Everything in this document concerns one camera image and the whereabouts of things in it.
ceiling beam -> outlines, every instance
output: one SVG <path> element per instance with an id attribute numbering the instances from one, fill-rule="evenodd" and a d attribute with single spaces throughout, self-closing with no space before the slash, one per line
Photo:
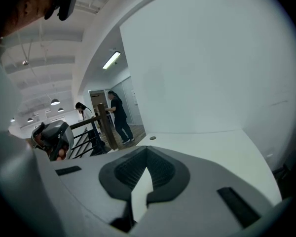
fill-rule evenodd
<path id="1" fill-rule="evenodd" d="M 56 64 L 74 64 L 74 56 L 56 56 L 56 57 L 49 57 L 46 61 L 45 58 L 37 58 L 37 59 L 31 59 L 29 65 L 22 65 L 22 62 L 18 62 L 16 64 L 10 64 L 5 66 L 6 73 L 12 74 L 18 71 L 22 71 L 25 69 L 30 69 L 30 66 L 32 68 L 36 67 L 42 67 L 42 66 L 48 66 L 48 65 L 56 65 Z"/>
<path id="2" fill-rule="evenodd" d="M 74 42 L 82 42 L 83 32 L 81 33 L 45 33 L 42 41 L 74 41 Z M 40 42 L 39 34 L 30 34 L 24 35 L 22 34 L 22 44 L 28 44 L 30 42 Z M 11 35 L 8 37 L 4 37 L 1 45 L 3 45 L 6 49 L 20 45 L 19 39 L 16 35 Z"/>
<path id="3" fill-rule="evenodd" d="M 65 99 L 62 99 L 61 100 L 61 102 L 69 102 L 69 101 L 72 101 L 72 98 L 65 98 Z M 33 114 L 34 112 L 37 112 L 37 111 L 40 111 L 40 110 L 44 110 L 46 108 L 50 108 L 50 102 L 40 103 L 40 104 L 38 104 L 36 106 L 33 106 L 31 108 L 28 108 L 25 111 L 18 112 L 17 115 L 19 117 L 24 117 L 24 116 L 28 116 L 30 114 Z"/>
<path id="4" fill-rule="evenodd" d="M 32 101 L 32 100 L 34 100 L 34 99 L 39 99 L 39 98 L 42 98 L 42 97 L 44 97 L 44 96 L 48 97 L 46 94 L 48 94 L 49 97 L 51 97 L 51 96 L 53 96 L 53 95 L 57 95 L 57 94 L 60 94 L 60 95 L 61 95 L 62 93 L 69 92 L 69 91 L 71 92 L 71 88 L 68 89 L 68 90 L 62 90 L 62 91 L 57 91 L 57 92 L 48 92 L 48 91 L 45 91 L 45 92 L 43 92 L 43 93 L 40 94 L 40 95 L 35 95 L 35 96 L 33 96 L 32 98 L 22 100 L 22 103 L 30 102 L 30 101 Z"/>
<path id="5" fill-rule="evenodd" d="M 24 83 L 24 82 L 19 82 L 19 83 L 16 83 L 16 86 L 19 88 L 19 90 L 21 92 L 32 92 L 32 91 L 37 91 L 37 89 L 42 89 L 42 87 L 46 87 L 46 85 L 53 85 L 53 84 L 60 84 L 60 83 L 64 83 L 64 82 L 70 82 L 70 85 L 71 85 L 71 82 L 72 82 L 72 79 L 73 79 L 73 76 L 72 74 L 53 74 L 53 76 L 51 77 L 51 81 L 44 81 L 44 80 L 41 80 L 42 78 L 39 78 L 37 77 L 37 81 L 38 83 L 37 84 L 33 84 L 33 83 L 30 83 L 29 84 L 29 79 L 27 79 L 27 83 Z"/>
<path id="6" fill-rule="evenodd" d="M 100 8 L 96 7 L 96 6 L 89 6 L 88 4 L 84 3 L 84 2 L 75 2 L 75 6 L 74 6 L 75 10 L 80 10 L 80 11 L 84 11 L 93 15 L 96 15 L 99 11 Z"/>

black hair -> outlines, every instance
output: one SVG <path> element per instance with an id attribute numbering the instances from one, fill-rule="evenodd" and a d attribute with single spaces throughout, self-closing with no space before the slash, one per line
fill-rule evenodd
<path id="1" fill-rule="evenodd" d="M 75 104 L 75 108 L 78 110 L 78 108 L 81 108 L 83 110 L 85 110 L 85 108 L 87 108 L 84 104 L 80 103 L 80 102 L 77 102 Z"/>
<path id="2" fill-rule="evenodd" d="M 119 98 L 119 96 L 114 91 L 110 90 L 108 92 L 108 94 L 112 94 L 114 97 L 118 98 L 118 100 L 120 101 L 121 104 L 123 104 L 122 100 Z"/>
<path id="3" fill-rule="evenodd" d="M 75 104 L 75 108 L 78 110 L 78 108 L 81 108 L 82 109 L 82 111 L 81 111 L 81 114 L 82 114 L 82 118 L 83 118 L 83 120 L 84 120 L 84 116 L 83 116 L 83 111 L 85 110 L 85 109 L 89 109 L 88 107 L 86 107 L 84 104 L 82 104 L 82 103 L 80 103 L 80 102 L 77 102 L 76 104 Z"/>

ceiling light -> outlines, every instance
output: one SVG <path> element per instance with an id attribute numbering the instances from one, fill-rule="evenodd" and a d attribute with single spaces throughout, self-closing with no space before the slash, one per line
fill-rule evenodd
<path id="1" fill-rule="evenodd" d="M 54 98 L 52 101 L 51 101 L 51 105 L 58 105 L 60 102 L 58 99 Z"/>
<path id="2" fill-rule="evenodd" d="M 115 52 L 108 62 L 103 66 L 103 69 L 107 69 L 117 58 L 120 56 L 120 52 Z"/>

black railing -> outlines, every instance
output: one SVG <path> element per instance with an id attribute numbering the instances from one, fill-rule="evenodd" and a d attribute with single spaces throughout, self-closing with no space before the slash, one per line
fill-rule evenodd
<path id="1" fill-rule="evenodd" d="M 83 138 L 83 135 L 86 134 L 86 133 L 88 133 L 87 128 L 84 129 L 84 133 L 79 134 L 78 136 L 75 136 L 75 137 L 74 137 L 74 139 L 80 137 L 80 138 L 78 139 L 77 143 L 75 144 L 75 146 L 79 145 L 79 143 L 81 142 L 81 140 L 82 140 L 82 138 Z M 72 149 L 71 152 L 70 152 L 70 155 L 69 155 L 68 159 L 71 158 L 71 156 L 73 155 L 73 152 L 74 152 L 74 150 Z"/>
<path id="2" fill-rule="evenodd" d="M 98 120 L 100 120 L 100 122 L 101 122 L 102 129 L 104 130 L 104 133 L 105 133 L 105 135 L 107 137 L 107 140 L 108 140 L 108 142 L 110 144 L 110 147 L 112 149 L 117 149 L 117 143 L 116 143 L 115 138 L 113 136 L 111 127 L 108 124 L 106 111 L 104 109 L 104 104 L 98 104 L 98 110 L 99 110 L 99 112 L 98 112 L 99 115 L 97 117 L 94 117 L 94 118 L 91 118 L 91 119 L 87 119 L 87 120 L 81 121 L 81 122 L 79 122 L 77 124 L 73 124 L 73 125 L 70 126 L 70 128 L 73 130 L 73 129 L 79 128 L 81 126 L 84 126 L 84 125 L 90 123 L 92 125 L 92 127 L 93 127 L 93 131 L 94 131 L 95 137 L 93 137 L 92 139 L 89 139 L 87 141 L 83 141 L 82 143 L 80 143 L 80 141 L 82 139 L 82 136 L 84 134 L 89 133 L 90 131 L 86 131 L 86 132 L 83 132 L 82 134 L 79 134 L 79 135 L 75 136 L 74 138 L 78 138 L 78 137 L 81 137 L 81 138 L 77 142 L 77 145 L 72 148 L 72 151 L 71 151 L 71 154 L 70 154 L 69 158 L 72 156 L 73 151 L 75 149 L 77 149 L 77 148 L 79 148 L 79 150 L 77 151 L 76 155 L 72 159 L 80 158 L 85 153 L 87 153 L 87 152 L 89 152 L 91 150 L 94 150 L 95 148 L 98 148 L 98 149 L 100 148 L 101 149 L 101 151 L 98 152 L 96 155 L 106 154 L 107 153 L 107 151 L 105 149 L 105 146 L 103 145 L 103 143 L 101 141 L 101 138 L 100 138 L 100 135 L 99 135 L 98 130 L 96 128 L 96 125 L 94 123 L 94 122 L 96 122 Z M 83 151 L 82 153 L 79 154 L 79 151 L 81 150 L 81 146 L 87 144 L 86 147 L 85 147 L 85 149 L 86 149 L 88 147 L 89 143 L 92 140 L 96 140 L 96 146 L 94 146 L 94 147 L 92 147 L 92 148 L 90 148 L 88 150 L 85 150 L 85 151 Z"/>

black slot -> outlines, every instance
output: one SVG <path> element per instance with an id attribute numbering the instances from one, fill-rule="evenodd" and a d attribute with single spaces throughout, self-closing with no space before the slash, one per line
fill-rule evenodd
<path id="1" fill-rule="evenodd" d="M 57 173 L 57 175 L 62 176 L 62 175 L 66 175 L 66 174 L 76 172 L 78 170 L 81 170 L 81 168 L 78 167 L 78 166 L 73 166 L 73 167 L 69 167 L 69 168 L 57 169 L 56 173 Z"/>
<path id="2" fill-rule="evenodd" d="M 224 187 L 217 190 L 217 192 L 244 228 L 250 226 L 260 218 L 233 188 Z"/>

